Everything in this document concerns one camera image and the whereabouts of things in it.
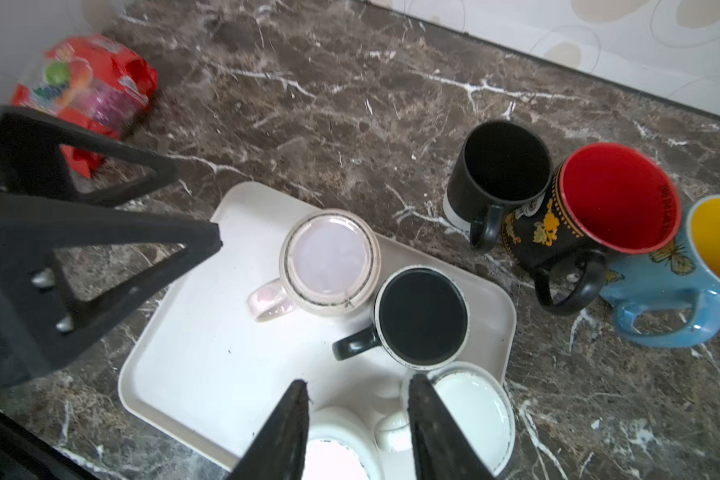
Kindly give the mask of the cream white mug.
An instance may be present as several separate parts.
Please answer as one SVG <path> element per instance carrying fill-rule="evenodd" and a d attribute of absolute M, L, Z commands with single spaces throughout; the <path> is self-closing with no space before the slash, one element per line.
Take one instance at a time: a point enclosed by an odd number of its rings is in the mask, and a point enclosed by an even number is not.
<path fill-rule="evenodd" d="M 401 409 L 375 425 L 375 442 L 383 451 L 396 453 L 412 448 L 407 407 L 413 376 L 410 371 L 402 381 Z M 491 474 L 502 473 L 514 448 L 515 421 L 500 382 L 482 367 L 463 361 L 427 371 L 425 377 Z"/>

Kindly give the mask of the white ribbed mug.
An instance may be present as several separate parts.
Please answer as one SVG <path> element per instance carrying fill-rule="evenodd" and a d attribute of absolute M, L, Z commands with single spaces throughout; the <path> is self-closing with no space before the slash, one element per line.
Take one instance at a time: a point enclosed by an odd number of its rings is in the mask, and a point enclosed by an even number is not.
<path fill-rule="evenodd" d="M 363 421 L 341 407 L 310 417 L 302 479 L 383 479 L 374 440 Z"/>

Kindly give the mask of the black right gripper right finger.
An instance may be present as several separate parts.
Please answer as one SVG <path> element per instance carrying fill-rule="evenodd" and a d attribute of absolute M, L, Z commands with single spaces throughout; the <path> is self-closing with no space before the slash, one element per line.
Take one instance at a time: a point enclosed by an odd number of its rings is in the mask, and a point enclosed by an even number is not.
<path fill-rule="evenodd" d="M 424 374 L 410 380 L 407 411 L 417 479 L 494 479 Z"/>

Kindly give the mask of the black skull mug red inside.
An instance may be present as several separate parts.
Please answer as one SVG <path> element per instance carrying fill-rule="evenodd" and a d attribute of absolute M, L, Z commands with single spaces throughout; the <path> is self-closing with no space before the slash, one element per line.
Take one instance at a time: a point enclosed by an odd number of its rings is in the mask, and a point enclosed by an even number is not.
<path fill-rule="evenodd" d="M 548 313 L 572 315 L 607 283 L 609 265 L 654 252 L 677 234 L 679 194 L 651 158 L 617 143 L 576 150 L 538 198 L 509 213 L 501 240 L 534 280 Z"/>

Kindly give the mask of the black and white mug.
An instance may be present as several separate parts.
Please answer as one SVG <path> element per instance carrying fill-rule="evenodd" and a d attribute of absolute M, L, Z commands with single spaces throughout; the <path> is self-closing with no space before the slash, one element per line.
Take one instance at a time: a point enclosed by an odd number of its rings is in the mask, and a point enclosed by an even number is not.
<path fill-rule="evenodd" d="M 475 127 L 464 141 L 447 183 L 443 210 L 481 252 L 499 241 L 505 216 L 546 191 L 552 160 L 542 139 L 508 120 Z"/>

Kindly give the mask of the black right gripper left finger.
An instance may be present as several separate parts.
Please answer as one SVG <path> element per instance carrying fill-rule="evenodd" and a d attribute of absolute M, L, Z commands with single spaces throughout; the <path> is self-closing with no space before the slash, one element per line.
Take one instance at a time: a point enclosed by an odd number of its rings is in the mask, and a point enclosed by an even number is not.
<path fill-rule="evenodd" d="M 301 479 L 309 436 L 307 383 L 294 380 L 227 479 Z"/>

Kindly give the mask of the pink ceramic mug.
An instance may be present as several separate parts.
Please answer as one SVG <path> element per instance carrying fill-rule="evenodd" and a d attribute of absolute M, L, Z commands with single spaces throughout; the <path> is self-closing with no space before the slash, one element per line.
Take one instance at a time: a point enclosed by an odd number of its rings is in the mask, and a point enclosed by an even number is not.
<path fill-rule="evenodd" d="M 248 296 L 248 312 L 257 322 L 295 310 L 347 317 L 371 298 L 381 267 L 379 241 L 363 219 L 339 209 L 314 212 L 289 231 L 279 276 Z"/>

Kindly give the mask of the blue butterfly mug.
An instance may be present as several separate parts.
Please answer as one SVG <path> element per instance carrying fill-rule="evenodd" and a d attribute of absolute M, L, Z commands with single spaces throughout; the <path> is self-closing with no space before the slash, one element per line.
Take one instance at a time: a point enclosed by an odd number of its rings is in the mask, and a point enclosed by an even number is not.
<path fill-rule="evenodd" d="M 685 348 L 720 331 L 720 195 L 695 202 L 676 236 L 660 249 L 611 263 L 601 297 L 613 307 L 613 325 L 648 347 Z M 657 310 L 691 311 L 672 332 L 642 333 L 638 316 Z"/>

